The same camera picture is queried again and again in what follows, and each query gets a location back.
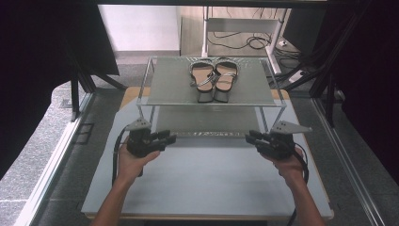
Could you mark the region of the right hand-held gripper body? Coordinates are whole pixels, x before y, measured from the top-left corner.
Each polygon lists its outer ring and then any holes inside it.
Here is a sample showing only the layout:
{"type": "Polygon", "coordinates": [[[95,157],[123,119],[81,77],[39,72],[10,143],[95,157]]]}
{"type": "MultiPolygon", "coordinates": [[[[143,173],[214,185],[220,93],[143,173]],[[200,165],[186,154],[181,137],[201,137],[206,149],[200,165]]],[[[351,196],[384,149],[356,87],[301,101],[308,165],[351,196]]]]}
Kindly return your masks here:
{"type": "Polygon", "coordinates": [[[283,160],[295,151],[293,134],[309,133],[312,129],[288,121],[277,122],[269,133],[262,134],[265,144],[261,145],[261,153],[267,157],[283,160]]]}

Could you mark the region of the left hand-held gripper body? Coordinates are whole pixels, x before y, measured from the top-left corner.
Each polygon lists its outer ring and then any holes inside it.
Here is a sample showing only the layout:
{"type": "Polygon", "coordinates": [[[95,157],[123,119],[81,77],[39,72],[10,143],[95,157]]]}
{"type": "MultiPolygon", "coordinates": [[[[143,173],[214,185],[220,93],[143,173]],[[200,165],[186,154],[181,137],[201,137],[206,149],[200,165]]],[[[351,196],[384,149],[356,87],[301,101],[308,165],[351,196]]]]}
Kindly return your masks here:
{"type": "Polygon", "coordinates": [[[139,118],[126,126],[129,133],[127,150],[134,157],[143,158],[149,153],[160,151],[161,144],[158,135],[151,130],[152,125],[143,118],[139,118]]]}

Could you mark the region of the person's left hand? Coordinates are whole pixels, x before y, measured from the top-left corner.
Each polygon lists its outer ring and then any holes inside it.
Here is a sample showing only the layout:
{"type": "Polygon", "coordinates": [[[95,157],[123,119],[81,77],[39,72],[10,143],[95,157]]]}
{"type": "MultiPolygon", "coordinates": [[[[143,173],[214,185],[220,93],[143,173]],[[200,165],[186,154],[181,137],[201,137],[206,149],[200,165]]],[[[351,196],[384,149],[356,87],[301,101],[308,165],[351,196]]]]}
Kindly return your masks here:
{"type": "Polygon", "coordinates": [[[144,167],[159,155],[160,152],[155,151],[139,158],[132,155],[127,150],[127,145],[123,144],[119,149],[118,175],[115,183],[117,185],[131,186],[144,167]]]}

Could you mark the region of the person's right hand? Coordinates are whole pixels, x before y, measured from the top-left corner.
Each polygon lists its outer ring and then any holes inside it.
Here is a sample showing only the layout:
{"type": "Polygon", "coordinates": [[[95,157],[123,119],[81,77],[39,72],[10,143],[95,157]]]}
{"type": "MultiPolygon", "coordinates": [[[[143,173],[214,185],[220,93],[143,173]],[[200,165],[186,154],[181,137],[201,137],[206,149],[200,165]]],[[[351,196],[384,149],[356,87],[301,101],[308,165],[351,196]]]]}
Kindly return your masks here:
{"type": "Polygon", "coordinates": [[[294,155],[287,159],[276,160],[263,154],[263,158],[273,163],[279,175],[284,178],[288,187],[305,184],[302,164],[294,155]]]}

